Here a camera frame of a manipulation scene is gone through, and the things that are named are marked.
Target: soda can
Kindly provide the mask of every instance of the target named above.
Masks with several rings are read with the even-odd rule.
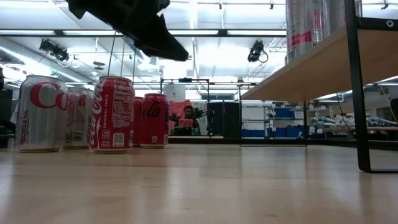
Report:
[[[326,10],[326,0],[286,0],[288,63],[323,40]]]
[[[90,146],[95,153],[125,153],[132,148],[133,101],[131,80],[99,78],[90,122]]]
[[[94,91],[68,88],[67,129],[64,149],[90,148],[90,119],[93,112]]]
[[[169,143],[169,101],[162,94],[146,94],[142,102],[141,147],[163,148]]]
[[[143,97],[135,97],[134,100],[134,122],[132,128],[134,130],[133,147],[140,147],[141,142],[141,121],[142,121],[142,101]]]
[[[28,75],[19,92],[16,149],[19,152],[57,152],[62,148],[67,116],[64,81]]]
[[[346,25],[345,0],[327,0],[326,20],[327,31],[326,36],[336,32],[338,29]],[[357,16],[362,15],[362,0],[355,0],[355,11]]]

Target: white box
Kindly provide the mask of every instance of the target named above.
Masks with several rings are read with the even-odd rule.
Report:
[[[304,111],[294,111],[294,119],[304,119]]]

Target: ceiling-mounted camera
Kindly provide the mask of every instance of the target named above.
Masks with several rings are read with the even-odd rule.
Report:
[[[267,60],[260,61],[260,57],[262,54],[265,54],[267,56]],[[262,63],[266,63],[268,61],[268,54],[264,50],[264,44],[262,43],[261,40],[256,40],[255,43],[253,44],[253,47],[250,49],[248,61],[249,62],[260,61]]]
[[[68,49],[61,48],[59,45],[53,44],[49,40],[42,40],[39,50],[46,54],[50,54],[60,62],[67,62],[69,60]]]

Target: silver soda can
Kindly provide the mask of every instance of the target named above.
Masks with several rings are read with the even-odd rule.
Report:
[[[355,0],[355,11],[357,16],[362,15],[362,0]],[[328,21],[326,36],[345,26],[346,14],[344,0],[327,0],[327,10],[325,13]]]
[[[90,119],[93,112],[94,91],[68,88],[67,129],[64,149],[90,147]]]
[[[323,40],[326,7],[326,0],[286,0],[288,63]]]
[[[28,75],[19,93],[16,149],[57,152],[63,146],[67,87],[53,77]]]

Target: ceiling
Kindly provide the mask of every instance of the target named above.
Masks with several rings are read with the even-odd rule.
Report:
[[[164,10],[169,29],[281,29],[285,24],[285,1],[283,0],[222,0],[220,9],[219,0],[171,0],[170,6]],[[381,10],[383,0],[363,0],[364,16],[398,19],[398,0],[388,1],[391,5]],[[79,20],[69,12],[63,0],[0,0],[0,29],[109,29],[89,13]],[[42,41],[40,37],[0,37],[20,45],[24,49],[56,62],[51,56],[44,55],[39,50]],[[94,38],[49,38],[53,43],[68,49],[71,58],[76,60],[61,63],[52,68],[66,67],[77,80],[81,76],[95,81],[101,75],[109,73],[132,77],[133,72],[139,82],[159,80],[160,74],[165,78],[194,77],[193,62],[168,62],[163,59],[134,60],[134,52],[124,45],[122,38],[99,38],[96,51]],[[210,78],[214,82],[236,81],[244,78],[247,82],[259,82],[272,75],[275,70],[284,64],[286,41],[284,38],[258,37],[177,37],[190,55],[194,55],[197,65],[197,77]],[[249,63],[247,61],[249,49],[255,40],[262,40],[269,61]],[[103,62],[104,70],[95,70],[93,62]],[[185,67],[172,72],[164,72],[172,67]]]

